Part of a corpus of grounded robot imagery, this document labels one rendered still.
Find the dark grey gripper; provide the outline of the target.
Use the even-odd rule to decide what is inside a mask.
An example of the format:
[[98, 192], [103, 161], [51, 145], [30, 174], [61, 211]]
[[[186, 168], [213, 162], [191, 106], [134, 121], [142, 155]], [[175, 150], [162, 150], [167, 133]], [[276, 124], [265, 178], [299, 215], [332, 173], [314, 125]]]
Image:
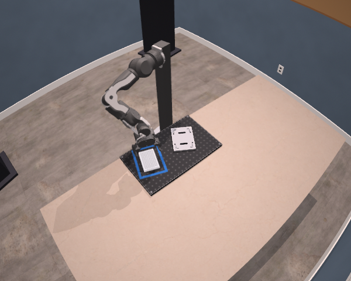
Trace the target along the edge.
[[133, 150], [133, 153], [135, 154], [135, 157], [137, 157], [138, 150], [140, 150], [141, 148], [145, 148], [147, 146], [151, 146], [151, 145], [157, 146], [159, 151], [161, 151], [160, 141], [158, 138], [157, 139], [154, 138], [154, 136], [155, 136], [155, 133], [154, 133], [154, 130], [152, 128], [150, 128], [150, 135], [143, 138], [143, 139], [139, 135], [134, 133], [136, 143], [134, 145], [132, 145], [132, 150]]

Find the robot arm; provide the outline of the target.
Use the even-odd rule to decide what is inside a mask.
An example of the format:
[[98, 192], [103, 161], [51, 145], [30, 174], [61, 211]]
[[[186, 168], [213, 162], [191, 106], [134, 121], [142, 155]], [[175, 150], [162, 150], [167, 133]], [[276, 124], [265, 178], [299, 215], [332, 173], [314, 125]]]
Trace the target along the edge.
[[126, 105], [122, 100], [117, 101], [117, 92], [130, 89], [139, 78], [148, 77], [154, 69], [162, 68], [164, 63], [165, 56], [162, 48], [152, 45], [152, 49], [141, 58], [133, 59], [129, 63], [128, 69], [113, 82], [101, 97], [101, 103], [106, 107], [105, 109], [141, 138], [150, 135], [150, 124], [135, 109]]

